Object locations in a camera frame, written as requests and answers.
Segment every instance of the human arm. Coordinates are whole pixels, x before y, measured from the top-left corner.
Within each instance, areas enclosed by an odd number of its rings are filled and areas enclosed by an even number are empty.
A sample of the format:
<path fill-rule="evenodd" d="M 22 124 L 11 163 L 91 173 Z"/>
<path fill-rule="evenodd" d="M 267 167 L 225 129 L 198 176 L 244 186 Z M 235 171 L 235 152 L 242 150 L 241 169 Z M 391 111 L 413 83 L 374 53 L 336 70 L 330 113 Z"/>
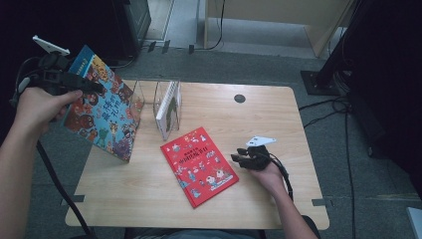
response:
<path fill-rule="evenodd" d="M 81 91 L 53 97 L 39 88 L 28 88 L 20 97 L 15 120 L 0 147 L 0 235 L 23 238 L 31 197 L 36 144 L 48 123 L 60 119 L 65 105 Z"/>
<path fill-rule="evenodd" d="M 264 170 L 249 170 L 274 197 L 286 238 L 317 238 L 285 188 L 279 169 L 270 163 Z"/>

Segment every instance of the illustrated book cover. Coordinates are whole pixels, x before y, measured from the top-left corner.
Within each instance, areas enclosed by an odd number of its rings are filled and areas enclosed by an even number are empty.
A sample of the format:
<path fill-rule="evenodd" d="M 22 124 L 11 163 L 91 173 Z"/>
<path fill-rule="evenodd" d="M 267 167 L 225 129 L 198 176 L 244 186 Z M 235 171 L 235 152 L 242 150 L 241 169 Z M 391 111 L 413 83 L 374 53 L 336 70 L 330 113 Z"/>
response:
<path fill-rule="evenodd" d="M 160 90 L 155 93 L 154 115 L 162 138 L 167 140 L 173 129 L 179 128 L 181 93 L 180 82 L 171 81 L 167 84 L 167 90 L 162 96 Z"/>
<path fill-rule="evenodd" d="M 239 181 L 204 127 L 164 144 L 161 150 L 193 208 Z"/>
<path fill-rule="evenodd" d="M 112 155 L 129 161 L 143 99 L 88 46 L 81 49 L 69 72 L 102 84 L 104 91 L 83 95 L 72 103 L 63 125 Z"/>

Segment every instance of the wrist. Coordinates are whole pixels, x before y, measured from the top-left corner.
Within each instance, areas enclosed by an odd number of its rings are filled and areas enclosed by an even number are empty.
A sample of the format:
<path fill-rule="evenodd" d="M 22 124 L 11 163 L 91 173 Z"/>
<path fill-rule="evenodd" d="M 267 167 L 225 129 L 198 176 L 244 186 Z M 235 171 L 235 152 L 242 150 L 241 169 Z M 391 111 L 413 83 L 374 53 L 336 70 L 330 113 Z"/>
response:
<path fill-rule="evenodd" d="M 270 192 L 270 194 L 276 198 L 276 197 L 283 197 L 285 195 L 288 195 L 288 192 L 286 190 L 285 184 L 282 182 L 280 183 L 273 183 L 271 184 L 271 187 L 268 188 L 268 191 Z"/>
<path fill-rule="evenodd" d="M 30 123 L 14 121 L 9 133 L 16 135 L 20 138 L 25 138 L 30 141 L 36 142 L 43 132 L 41 125 L 31 125 Z"/>

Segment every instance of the red book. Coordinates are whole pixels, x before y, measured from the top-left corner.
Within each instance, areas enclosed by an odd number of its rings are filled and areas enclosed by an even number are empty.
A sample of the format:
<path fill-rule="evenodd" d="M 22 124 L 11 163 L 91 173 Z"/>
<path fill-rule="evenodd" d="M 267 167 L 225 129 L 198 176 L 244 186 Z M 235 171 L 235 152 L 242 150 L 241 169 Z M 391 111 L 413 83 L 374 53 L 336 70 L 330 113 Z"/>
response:
<path fill-rule="evenodd" d="M 192 207 L 239 181 L 203 127 L 161 147 Z"/>

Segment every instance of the forearm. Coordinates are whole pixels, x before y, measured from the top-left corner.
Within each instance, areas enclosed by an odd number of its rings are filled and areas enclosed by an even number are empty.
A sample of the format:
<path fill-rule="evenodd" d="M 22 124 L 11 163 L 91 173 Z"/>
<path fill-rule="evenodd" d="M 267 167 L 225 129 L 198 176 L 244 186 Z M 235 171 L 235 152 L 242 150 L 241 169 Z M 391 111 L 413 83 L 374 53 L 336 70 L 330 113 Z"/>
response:
<path fill-rule="evenodd" d="M 286 238 L 317 238 L 284 187 L 275 190 L 272 195 L 279 210 Z"/>
<path fill-rule="evenodd" d="M 14 124 L 0 148 L 0 234 L 4 238 L 25 235 L 39 135 Z"/>

